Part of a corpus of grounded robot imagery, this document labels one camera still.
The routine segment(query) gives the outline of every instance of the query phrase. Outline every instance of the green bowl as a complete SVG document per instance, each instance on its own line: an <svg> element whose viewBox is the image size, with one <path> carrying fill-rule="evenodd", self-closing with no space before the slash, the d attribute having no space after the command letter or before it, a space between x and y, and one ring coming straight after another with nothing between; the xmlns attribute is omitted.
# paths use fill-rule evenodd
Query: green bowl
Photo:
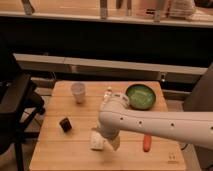
<svg viewBox="0 0 213 171"><path fill-rule="evenodd" d="M155 92L144 84L134 84L128 87L126 95L130 105L137 110L149 110L156 101Z"/></svg>

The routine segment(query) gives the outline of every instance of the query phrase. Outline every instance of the paper cup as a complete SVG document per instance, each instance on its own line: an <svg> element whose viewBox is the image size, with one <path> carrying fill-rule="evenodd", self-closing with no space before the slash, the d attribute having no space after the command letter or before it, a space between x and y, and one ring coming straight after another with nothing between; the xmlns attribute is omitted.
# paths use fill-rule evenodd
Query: paper cup
<svg viewBox="0 0 213 171"><path fill-rule="evenodd" d="M73 83L71 91L77 103L84 103L86 94L84 83Z"/></svg>

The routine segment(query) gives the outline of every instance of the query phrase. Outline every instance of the floor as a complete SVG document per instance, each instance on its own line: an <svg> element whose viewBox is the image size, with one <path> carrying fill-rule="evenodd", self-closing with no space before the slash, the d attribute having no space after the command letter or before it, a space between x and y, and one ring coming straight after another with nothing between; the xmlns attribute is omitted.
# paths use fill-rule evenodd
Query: floor
<svg viewBox="0 0 213 171"><path fill-rule="evenodd" d="M42 95L45 100L45 104L48 104L49 95L51 95L52 89L39 88L37 92ZM181 111L181 101L175 100L167 100L167 105L170 111ZM40 125L42 124L43 116L36 116L36 120L30 126L30 130L39 130ZM33 150L36 144L36 140L27 141L26 144L23 145L24 151L24 163L25 170L28 170L30 160L33 154ZM180 143L181 148L185 146L184 143ZM183 156L186 161L187 171L201 171L200 166L198 164L198 159L195 154L195 150L193 145L188 145L185 150L183 150ZM0 171L16 171L16 162L14 156L14 148L13 146L3 155L0 156Z"/></svg>

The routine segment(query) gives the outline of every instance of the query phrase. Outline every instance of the dark cube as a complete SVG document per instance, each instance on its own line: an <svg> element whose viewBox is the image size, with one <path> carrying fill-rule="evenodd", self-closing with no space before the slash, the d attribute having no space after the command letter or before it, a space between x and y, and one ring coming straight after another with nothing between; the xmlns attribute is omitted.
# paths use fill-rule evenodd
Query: dark cube
<svg viewBox="0 0 213 171"><path fill-rule="evenodd" d="M68 118L64 118L60 121L60 125L64 132L67 132L72 129L71 123Z"/></svg>

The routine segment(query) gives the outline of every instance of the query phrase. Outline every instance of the black chair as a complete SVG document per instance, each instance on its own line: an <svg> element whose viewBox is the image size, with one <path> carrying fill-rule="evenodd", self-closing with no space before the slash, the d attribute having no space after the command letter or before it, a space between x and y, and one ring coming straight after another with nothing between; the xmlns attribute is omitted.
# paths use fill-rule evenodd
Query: black chair
<svg viewBox="0 0 213 171"><path fill-rule="evenodd" d="M25 74L13 54L0 39L0 155L14 143L18 171L24 170L22 143L37 138L38 132L25 132L37 113L43 114L44 101L34 92L36 85ZM34 108L21 121L26 108Z"/></svg>

